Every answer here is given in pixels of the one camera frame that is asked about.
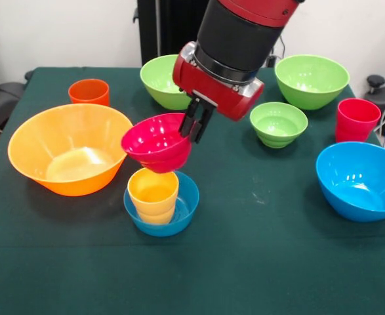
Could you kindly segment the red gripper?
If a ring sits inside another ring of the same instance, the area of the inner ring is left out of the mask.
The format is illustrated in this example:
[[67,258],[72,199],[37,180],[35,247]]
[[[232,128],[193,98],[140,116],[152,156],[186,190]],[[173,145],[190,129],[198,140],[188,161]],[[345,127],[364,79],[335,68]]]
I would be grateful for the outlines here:
[[[195,95],[216,107],[217,111],[233,121],[239,121],[250,110],[262,94],[264,83],[254,78],[246,85],[225,83],[206,73],[195,60],[197,43],[187,43],[177,56],[172,72],[176,85],[189,95]],[[195,122],[195,113],[199,99],[189,103],[179,127],[182,137],[191,133],[191,142],[198,144],[211,119],[214,108],[204,107],[199,121]]]

